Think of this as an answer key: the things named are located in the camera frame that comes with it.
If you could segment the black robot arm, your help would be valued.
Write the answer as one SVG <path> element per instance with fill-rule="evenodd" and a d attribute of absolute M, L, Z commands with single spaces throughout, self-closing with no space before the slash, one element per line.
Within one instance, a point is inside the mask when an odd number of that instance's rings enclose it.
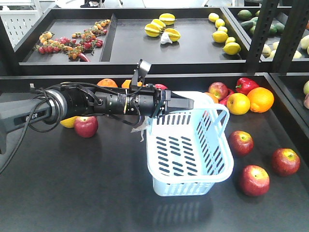
<path fill-rule="evenodd" d="M 169 89 L 153 85 L 129 88 L 100 87 L 91 83 L 66 82 L 36 89 L 28 100 L 0 104 L 0 170 L 4 171 L 18 150 L 28 128 L 36 122 L 55 128 L 73 116 L 137 115 L 164 116 L 174 111 L 191 110 L 194 101 Z"/>

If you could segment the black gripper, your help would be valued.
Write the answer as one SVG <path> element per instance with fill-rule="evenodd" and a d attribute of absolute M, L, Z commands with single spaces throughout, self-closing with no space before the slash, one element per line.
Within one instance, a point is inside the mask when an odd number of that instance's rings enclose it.
<path fill-rule="evenodd" d="M 152 118 L 163 115 L 165 108 L 166 114 L 176 111 L 191 110 L 194 108 L 194 99 L 190 91 L 171 92 L 168 89 L 156 89 L 154 106 Z"/>

